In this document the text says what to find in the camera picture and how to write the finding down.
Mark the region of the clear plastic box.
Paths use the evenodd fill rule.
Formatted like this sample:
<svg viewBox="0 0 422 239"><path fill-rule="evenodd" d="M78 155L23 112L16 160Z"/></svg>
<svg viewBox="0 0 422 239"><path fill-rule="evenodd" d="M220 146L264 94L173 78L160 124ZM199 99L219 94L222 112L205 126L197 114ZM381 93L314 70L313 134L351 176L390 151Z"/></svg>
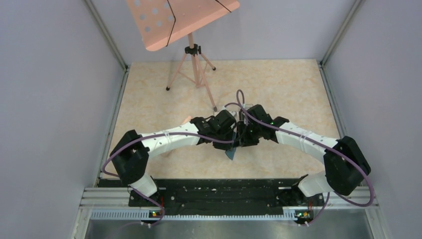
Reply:
<svg viewBox="0 0 422 239"><path fill-rule="evenodd" d="M242 106L246 110L248 110L249 108L253 107L254 105L253 104L243 104ZM241 112L240 107L237 106L237 105L223 106L221 109L229 111L234 117L237 117L239 115L239 113Z"/></svg>

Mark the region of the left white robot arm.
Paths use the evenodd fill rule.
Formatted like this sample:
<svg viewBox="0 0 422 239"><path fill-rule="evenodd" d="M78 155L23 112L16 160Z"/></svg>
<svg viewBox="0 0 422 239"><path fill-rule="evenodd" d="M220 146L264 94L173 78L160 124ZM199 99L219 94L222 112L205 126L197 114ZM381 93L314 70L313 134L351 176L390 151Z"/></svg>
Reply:
<svg viewBox="0 0 422 239"><path fill-rule="evenodd" d="M158 187L146 172L148 161L174 149L213 143L217 149L231 146L236 118L227 110L208 118L195 117L184 124L154 133L140 134L127 131L112 150L108 162L123 185L141 193L141 200L148 206L159 201Z"/></svg>

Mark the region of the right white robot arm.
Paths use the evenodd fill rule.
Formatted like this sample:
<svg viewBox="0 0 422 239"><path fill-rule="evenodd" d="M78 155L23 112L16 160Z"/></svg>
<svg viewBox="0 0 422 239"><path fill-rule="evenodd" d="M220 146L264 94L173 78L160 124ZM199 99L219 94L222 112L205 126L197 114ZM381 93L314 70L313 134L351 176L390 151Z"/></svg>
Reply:
<svg viewBox="0 0 422 239"><path fill-rule="evenodd" d="M286 118L273 119L261 105L254 105L243 113L253 127L253 136L294 147L324 165L323 171L302 177L292 191L292 199L298 205L305 205L312 196L321 193L348 196L371 173L360 147L349 136L327 137L301 128Z"/></svg>

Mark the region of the teal card holder wallet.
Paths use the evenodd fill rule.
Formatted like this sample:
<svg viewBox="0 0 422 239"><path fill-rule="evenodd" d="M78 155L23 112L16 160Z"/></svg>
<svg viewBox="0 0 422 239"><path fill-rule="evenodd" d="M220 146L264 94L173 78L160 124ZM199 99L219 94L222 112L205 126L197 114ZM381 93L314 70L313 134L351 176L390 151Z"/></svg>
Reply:
<svg viewBox="0 0 422 239"><path fill-rule="evenodd" d="M236 150L237 150L237 146L232 146L231 148L229 148L225 151L225 155L228 157L228 159L233 161L234 157L235 157Z"/></svg>

